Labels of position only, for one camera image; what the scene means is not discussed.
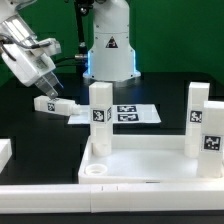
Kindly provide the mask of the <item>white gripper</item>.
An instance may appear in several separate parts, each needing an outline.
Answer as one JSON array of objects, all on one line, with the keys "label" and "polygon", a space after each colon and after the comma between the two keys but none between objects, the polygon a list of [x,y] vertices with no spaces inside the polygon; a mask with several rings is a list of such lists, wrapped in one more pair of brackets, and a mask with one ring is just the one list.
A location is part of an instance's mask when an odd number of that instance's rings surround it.
[{"label": "white gripper", "polygon": [[16,44],[4,44],[2,59],[12,73],[25,86],[35,83],[50,99],[55,99],[64,89],[57,76],[51,72],[55,65],[46,54],[34,56]]}]

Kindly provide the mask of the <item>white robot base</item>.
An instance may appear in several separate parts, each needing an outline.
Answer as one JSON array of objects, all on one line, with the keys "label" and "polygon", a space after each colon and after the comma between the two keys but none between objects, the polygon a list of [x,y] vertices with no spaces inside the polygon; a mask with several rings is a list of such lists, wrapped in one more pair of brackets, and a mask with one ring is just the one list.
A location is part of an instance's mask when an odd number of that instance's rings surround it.
[{"label": "white robot base", "polygon": [[122,86],[141,76],[136,69],[135,50],[130,45],[129,19],[126,0],[95,0],[94,41],[88,51],[85,79]]}]

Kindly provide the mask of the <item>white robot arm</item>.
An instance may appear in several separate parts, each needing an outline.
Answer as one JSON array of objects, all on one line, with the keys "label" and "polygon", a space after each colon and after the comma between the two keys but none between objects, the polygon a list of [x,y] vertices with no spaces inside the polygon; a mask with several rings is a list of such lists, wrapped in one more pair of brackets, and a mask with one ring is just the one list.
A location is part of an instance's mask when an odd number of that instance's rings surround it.
[{"label": "white robot arm", "polygon": [[51,57],[61,52],[55,38],[37,40],[37,35],[19,11],[37,0],[0,0],[0,56],[25,86],[36,85],[50,99],[62,88]]}]

